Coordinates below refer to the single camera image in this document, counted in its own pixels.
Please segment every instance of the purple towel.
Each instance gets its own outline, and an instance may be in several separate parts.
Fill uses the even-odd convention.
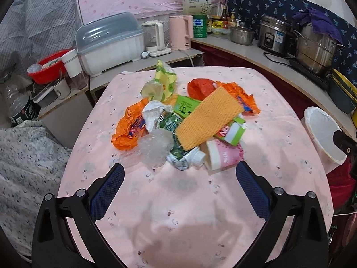
[[[306,8],[292,16],[293,23],[299,23],[301,26],[310,23],[314,33],[328,34],[331,38],[343,44],[342,37],[338,29],[333,25],[331,20],[321,11],[313,8]]]

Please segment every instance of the pink electric kettle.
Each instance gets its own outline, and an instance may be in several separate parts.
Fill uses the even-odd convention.
[[[193,37],[192,16],[170,16],[170,40],[172,50],[191,48]]]

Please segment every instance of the clear blue lid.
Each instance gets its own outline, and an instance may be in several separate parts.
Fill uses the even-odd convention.
[[[143,32],[132,13],[115,14],[81,26],[76,33],[77,52],[84,54]]]

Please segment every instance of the white trash bin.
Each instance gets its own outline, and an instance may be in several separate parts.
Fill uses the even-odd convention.
[[[344,163],[347,155],[333,143],[333,133],[341,129],[328,113],[317,107],[308,107],[301,123],[316,148],[326,174]]]

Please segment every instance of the green can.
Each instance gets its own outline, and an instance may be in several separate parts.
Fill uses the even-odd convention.
[[[207,15],[192,15],[193,17],[193,37],[207,37]]]

